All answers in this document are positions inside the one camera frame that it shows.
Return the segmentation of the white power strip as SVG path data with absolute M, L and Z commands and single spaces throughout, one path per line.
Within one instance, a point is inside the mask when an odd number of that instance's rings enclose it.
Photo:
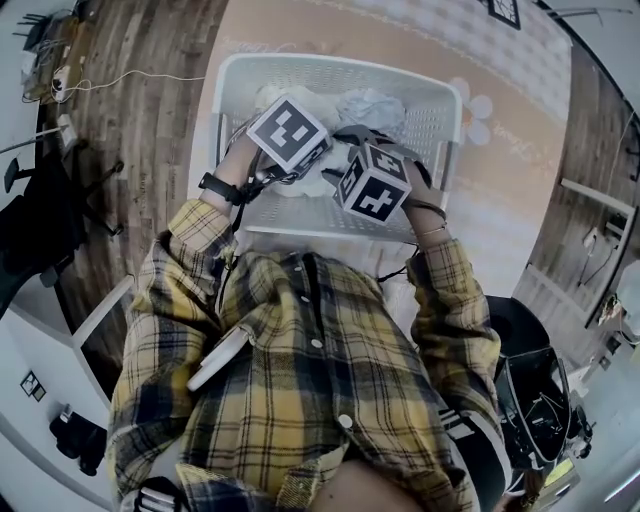
M 51 82 L 51 96 L 56 103 L 63 103 L 69 81 L 71 68 L 68 65 L 58 68 Z

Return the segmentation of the black router with antennas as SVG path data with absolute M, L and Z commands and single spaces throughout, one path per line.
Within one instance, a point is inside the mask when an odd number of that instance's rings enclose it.
M 17 23 L 17 28 L 12 35 L 22 38 L 23 49 L 31 51 L 46 35 L 50 21 L 50 16 L 27 13 Z

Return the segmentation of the white flat pocket device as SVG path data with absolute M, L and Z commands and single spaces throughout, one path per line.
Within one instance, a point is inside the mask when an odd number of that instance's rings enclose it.
M 249 342 L 249 334 L 236 327 L 228 333 L 201 361 L 197 372 L 187 382 L 190 392 L 195 392 L 229 363 Z

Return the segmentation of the black round stool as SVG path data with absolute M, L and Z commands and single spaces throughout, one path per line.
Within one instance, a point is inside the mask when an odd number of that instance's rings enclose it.
M 550 345 L 540 320 L 515 298 L 487 296 L 492 329 L 501 339 L 501 354 L 515 357 Z

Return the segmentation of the black open equipment case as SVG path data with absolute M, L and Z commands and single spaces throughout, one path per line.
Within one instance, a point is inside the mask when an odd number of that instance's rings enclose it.
M 495 385 L 512 467 L 540 470 L 555 463 L 572 416 L 566 371 L 555 350 L 503 356 Z

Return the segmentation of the black wristband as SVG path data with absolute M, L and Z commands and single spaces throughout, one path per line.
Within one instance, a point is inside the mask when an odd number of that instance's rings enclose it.
M 239 206 L 244 202 L 244 194 L 235 185 L 226 183 L 212 173 L 205 173 L 199 182 L 199 188 L 208 190 L 221 196 L 233 206 Z

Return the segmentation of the dark desk with white legs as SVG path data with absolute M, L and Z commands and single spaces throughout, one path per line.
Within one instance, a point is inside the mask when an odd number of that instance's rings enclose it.
M 612 284 L 614 276 L 621 265 L 621 260 L 624 252 L 628 247 L 631 233 L 638 219 L 638 214 L 640 213 L 640 208 L 637 206 L 625 204 L 624 202 L 603 192 L 589 188 L 585 185 L 579 184 L 566 178 L 561 179 L 560 186 L 576 192 L 577 194 L 587 197 L 591 200 L 594 200 L 601 205 L 604 205 L 606 208 L 620 214 L 625 219 L 625 225 L 624 229 L 622 230 L 618 248 L 612 252 L 611 261 L 608 264 L 608 267 L 603 269 L 603 281 L 596 289 L 594 300 L 586 310 L 583 310 L 578 305 L 576 305 L 577 315 L 583 322 L 584 328 L 589 328 L 593 321 L 596 319 L 598 308 L 603 304 L 605 294 Z

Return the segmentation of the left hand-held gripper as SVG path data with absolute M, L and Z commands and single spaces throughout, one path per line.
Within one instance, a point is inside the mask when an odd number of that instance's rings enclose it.
M 264 111 L 247 135 L 286 174 L 297 176 L 305 176 L 332 145 L 327 129 L 290 95 Z

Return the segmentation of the black office chair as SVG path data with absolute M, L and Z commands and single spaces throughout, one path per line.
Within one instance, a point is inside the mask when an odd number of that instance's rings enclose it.
M 0 318 L 20 289 L 39 275 L 46 287 L 55 285 L 87 241 L 90 220 L 115 237 L 121 224 L 111 227 L 88 203 L 89 196 L 108 178 L 124 169 L 117 162 L 99 180 L 84 187 L 71 178 L 60 157 L 48 154 L 40 165 L 22 169 L 12 160 L 4 176 L 5 190 L 27 179 L 24 192 L 0 210 Z

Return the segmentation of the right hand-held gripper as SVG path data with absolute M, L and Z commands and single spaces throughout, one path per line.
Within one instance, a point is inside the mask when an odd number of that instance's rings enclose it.
M 336 200 L 349 214 L 387 223 L 412 190 L 405 160 L 413 152 L 366 126 L 342 128 L 334 138 L 350 145 L 349 165 L 337 184 Z

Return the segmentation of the person's right forearm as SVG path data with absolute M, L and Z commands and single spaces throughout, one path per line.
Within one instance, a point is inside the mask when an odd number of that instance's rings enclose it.
M 487 302 L 461 242 L 455 238 L 419 166 L 406 163 L 412 190 L 403 211 L 416 235 L 420 255 L 410 274 L 443 321 L 460 329 L 480 330 L 488 320 Z

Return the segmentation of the black bag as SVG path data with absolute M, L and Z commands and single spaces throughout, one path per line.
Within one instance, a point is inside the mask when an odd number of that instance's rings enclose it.
M 57 450 L 71 460 L 78 460 L 79 469 L 95 477 L 106 449 L 107 431 L 78 415 L 63 411 L 49 424 L 56 439 Z

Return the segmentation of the person's left forearm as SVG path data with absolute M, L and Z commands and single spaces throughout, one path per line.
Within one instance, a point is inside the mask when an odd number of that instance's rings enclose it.
M 249 180 L 256 154 L 256 144 L 247 136 L 240 137 L 213 171 L 215 183 L 240 190 Z M 158 237 L 150 261 L 166 277 L 211 289 L 237 247 L 232 210 L 231 200 L 222 192 L 202 190 L 180 207 L 168 230 Z

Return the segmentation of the person's yellow plaid shirt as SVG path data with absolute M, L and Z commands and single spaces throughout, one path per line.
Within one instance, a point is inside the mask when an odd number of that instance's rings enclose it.
M 440 415 L 454 405 L 498 427 L 500 340 L 489 320 L 480 330 L 443 321 L 410 274 L 420 253 L 407 263 L 419 310 L 405 335 L 377 282 L 337 260 L 249 251 L 207 289 L 164 276 L 152 247 L 111 400 L 116 502 L 177 444 L 191 512 L 302 511 L 358 459 L 426 512 L 479 512 Z M 249 342 L 190 392 L 201 361 L 236 327 Z

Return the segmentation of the white plastic laundry basket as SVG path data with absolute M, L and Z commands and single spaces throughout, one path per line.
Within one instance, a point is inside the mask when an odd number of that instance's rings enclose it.
M 435 188 L 448 191 L 461 139 L 462 99 L 456 88 L 422 75 L 341 57 L 313 54 L 245 53 L 219 67 L 212 111 L 237 129 L 253 112 L 264 86 L 304 86 L 318 94 L 372 88 L 399 99 L 405 125 L 394 141 L 416 152 Z M 345 212 L 332 198 L 284 197 L 265 191 L 244 212 L 242 229 L 251 232 L 374 239 L 411 243 L 415 237 L 403 211 L 379 225 Z

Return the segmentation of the white fluffy clothes garment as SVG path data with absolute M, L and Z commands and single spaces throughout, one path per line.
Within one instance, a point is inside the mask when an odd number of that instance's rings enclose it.
M 266 110 L 284 94 L 289 94 L 298 101 L 303 108 L 323 124 L 330 135 L 338 129 L 341 122 L 337 109 L 338 96 L 316 94 L 303 86 L 289 88 L 265 86 L 261 88 L 254 102 L 256 111 Z M 336 191 L 336 184 L 349 165 L 350 148 L 350 144 L 333 141 L 329 151 L 310 168 L 303 178 L 290 185 L 273 184 L 270 190 L 288 198 L 332 196 Z

